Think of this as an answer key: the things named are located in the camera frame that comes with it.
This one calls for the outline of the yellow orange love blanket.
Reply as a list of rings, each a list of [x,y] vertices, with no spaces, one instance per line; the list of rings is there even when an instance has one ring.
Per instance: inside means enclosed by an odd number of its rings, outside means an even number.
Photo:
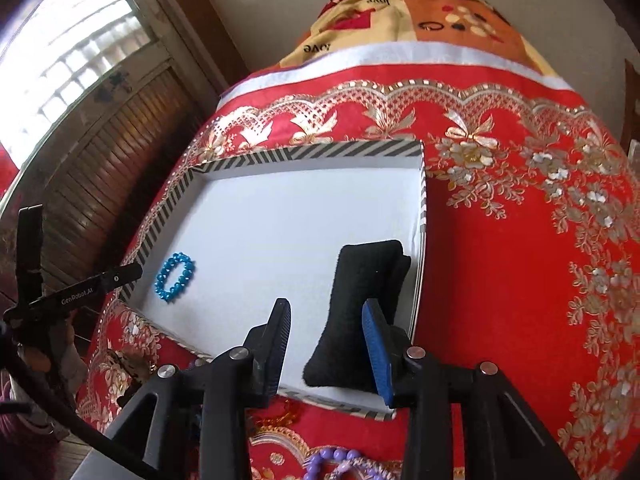
[[[472,48],[542,76],[556,75],[541,54],[484,0],[330,0],[279,66],[299,66],[338,50],[396,41]]]

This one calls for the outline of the leopard print bow scrunchie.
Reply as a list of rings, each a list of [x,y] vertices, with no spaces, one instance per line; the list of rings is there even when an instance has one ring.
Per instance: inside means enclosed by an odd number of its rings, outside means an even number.
[[[137,384],[144,384],[154,373],[153,365],[143,356],[113,349],[108,349],[107,355]]]

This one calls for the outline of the black velvet cushion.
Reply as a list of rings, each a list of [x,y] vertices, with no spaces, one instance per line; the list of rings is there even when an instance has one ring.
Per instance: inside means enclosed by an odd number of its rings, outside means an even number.
[[[335,387],[375,393],[376,385],[362,330],[362,308],[378,303],[392,324],[411,258],[399,240],[346,245],[338,254],[329,314],[314,353],[303,370],[311,388]]]

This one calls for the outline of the bright window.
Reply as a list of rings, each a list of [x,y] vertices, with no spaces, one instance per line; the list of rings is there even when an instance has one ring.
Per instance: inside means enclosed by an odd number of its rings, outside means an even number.
[[[150,41],[134,0],[43,0],[1,55],[1,146],[15,167],[97,81]]]

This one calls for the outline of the red gold floral tablecloth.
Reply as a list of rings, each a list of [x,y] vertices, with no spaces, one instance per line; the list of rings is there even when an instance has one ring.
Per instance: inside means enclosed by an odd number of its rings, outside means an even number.
[[[206,162],[395,139],[423,145],[413,340],[450,364],[494,362],[580,478],[617,478],[639,445],[639,183],[577,93],[454,64],[260,74],[228,94],[151,211]],[[129,385],[108,349],[154,364],[198,354],[111,294],[79,395],[99,430]]]

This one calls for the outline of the brown slatted wooden door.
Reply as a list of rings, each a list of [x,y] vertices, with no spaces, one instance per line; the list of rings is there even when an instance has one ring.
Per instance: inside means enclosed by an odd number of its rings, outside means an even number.
[[[41,272],[58,290],[119,263],[216,91],[176,35],[110,70],[41,141],[1,200],[1,305],[17,300],[17,213],[43,206]]]

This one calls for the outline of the striped white jewelry tray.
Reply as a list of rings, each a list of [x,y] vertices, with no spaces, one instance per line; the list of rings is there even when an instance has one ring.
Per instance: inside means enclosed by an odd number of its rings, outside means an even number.
[[[426,242],[420,141],[294,146],[206,162],[171,185],[139,233],[131,259],[142,277],[120,298],[155,327],[218,356],[284,298],[292,324],[280,393],[362,418],[394,417],[373,393],[308,387],[303,369],[326,325],[346,245],[401,242],[411,266],[395,322],[416,330]]]

